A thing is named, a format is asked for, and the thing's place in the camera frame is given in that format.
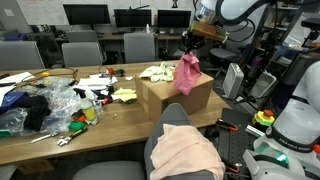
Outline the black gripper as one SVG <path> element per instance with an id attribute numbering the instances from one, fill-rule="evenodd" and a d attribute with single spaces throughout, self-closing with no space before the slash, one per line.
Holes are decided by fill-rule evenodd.
<path id="1" fill-rule="evenodd" d="M 181 40 L 186 54 L 189 54 L 192 50 L 197 50 L 206 44 L 206 40 L 203 36 L 195 35 L 190 31 L 184 32 L 181 35 Z"/>

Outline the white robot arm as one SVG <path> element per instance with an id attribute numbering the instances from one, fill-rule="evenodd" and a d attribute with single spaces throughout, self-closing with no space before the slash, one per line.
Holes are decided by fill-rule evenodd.
<path id="1" fill-rule="evenodd" d="M 263 5 L 279 3 L 293 6 L 310 6 L 319 0 L 200 0 L 193 1 L 195 11 L 186 33 L 181 36 L 185 53 L 203 47 L 207 39 L 224 43 L 228 33 L 224 25 L 235 26 L 250 22 L 249 16 Z"/>

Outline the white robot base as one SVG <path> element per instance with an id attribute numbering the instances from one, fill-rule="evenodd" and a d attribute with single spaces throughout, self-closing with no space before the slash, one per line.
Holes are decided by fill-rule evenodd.
<path id="1" fill-rule="evenodd" d="M 252 180 L 320 180 L 320 62 L 310 65 L 286 107 L 243 159 Z"/>

